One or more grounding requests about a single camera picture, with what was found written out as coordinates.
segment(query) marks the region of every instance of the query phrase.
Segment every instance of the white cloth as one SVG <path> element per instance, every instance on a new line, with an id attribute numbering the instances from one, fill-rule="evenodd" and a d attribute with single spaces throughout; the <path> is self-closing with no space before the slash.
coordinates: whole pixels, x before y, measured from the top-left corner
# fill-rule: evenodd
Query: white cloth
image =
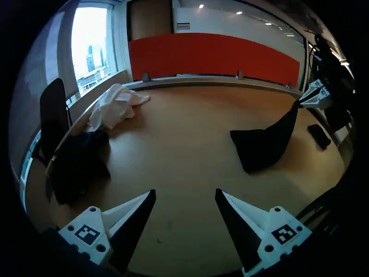
<path id="1" fill-rule="evenodd" d="M 112 129 L 117 123 L 135 115 L 132 106 L 141 105 L 149 99 L 150 96 L 141 96 L 121 84 L 113 84 L 92 110 L 88 122 L 92 126 L 90 131 L 95 131 L 100 126 Z"/>

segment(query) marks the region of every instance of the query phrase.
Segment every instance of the wooden table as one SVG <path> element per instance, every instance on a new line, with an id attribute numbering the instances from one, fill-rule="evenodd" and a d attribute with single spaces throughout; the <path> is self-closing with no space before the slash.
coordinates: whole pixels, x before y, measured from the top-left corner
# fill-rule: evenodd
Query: wooden table
<path id="1" fill-rule="evenodd" d="M 344 165 L 331 143 L 325 151 L 306 127 L 318 124 L 300 109 L 281 160 L 249 175 L 229 136 L 234 129 L 266 128 L 286 113 L 290 95 L 239 87 L 176 87 L 140 92 L 151 100 L 110 135 L 109 183 L 94 187 L 73 208 L 51 214 L 63 227 L 90 205 L 102 211 L 151 188 L 157 200 L 129 264 L 152 276 L 213 276 L 241 262 L 216 205 L 215 189 L 269 210 L 296 215 L 341 178 Z"/>

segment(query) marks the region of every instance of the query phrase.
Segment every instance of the office chair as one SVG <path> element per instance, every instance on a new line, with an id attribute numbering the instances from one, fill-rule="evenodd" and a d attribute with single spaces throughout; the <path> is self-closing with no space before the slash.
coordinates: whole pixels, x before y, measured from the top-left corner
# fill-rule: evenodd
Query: office chair
<path id="1" fill-rule="evenodd" d="M 38 159 L 47 167 L 60 141 L 72 124 L 71 115 L 65 103 L 65 89 L 62 79 L 55 79 L 42 93 L 40 117 L 41 138 L 35 145 L 31 157 Z"/>

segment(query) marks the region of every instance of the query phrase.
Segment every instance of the red panel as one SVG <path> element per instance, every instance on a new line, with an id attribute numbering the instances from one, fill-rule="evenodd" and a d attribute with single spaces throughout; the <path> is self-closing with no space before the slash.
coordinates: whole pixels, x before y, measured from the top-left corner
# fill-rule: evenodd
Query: red panel
<path id="1" fill-rule="evenodd" d="M 174 74 L 225 74 L 297 86 L 300 63 L 246 39 L 203 33 L 151 36 L 129 43 L 133 78 Z"/>

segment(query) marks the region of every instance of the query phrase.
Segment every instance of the sky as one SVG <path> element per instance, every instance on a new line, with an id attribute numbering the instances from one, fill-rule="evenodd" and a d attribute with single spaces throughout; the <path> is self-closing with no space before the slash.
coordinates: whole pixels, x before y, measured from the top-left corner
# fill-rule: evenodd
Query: sky
<path id="1" fill-rule="evenodd" d="M 105 55 L 107 9 L 78 8 L 72 27 L 72 60 L 76 79 L 85 75 L 89 45 L 99 45 Z"/>

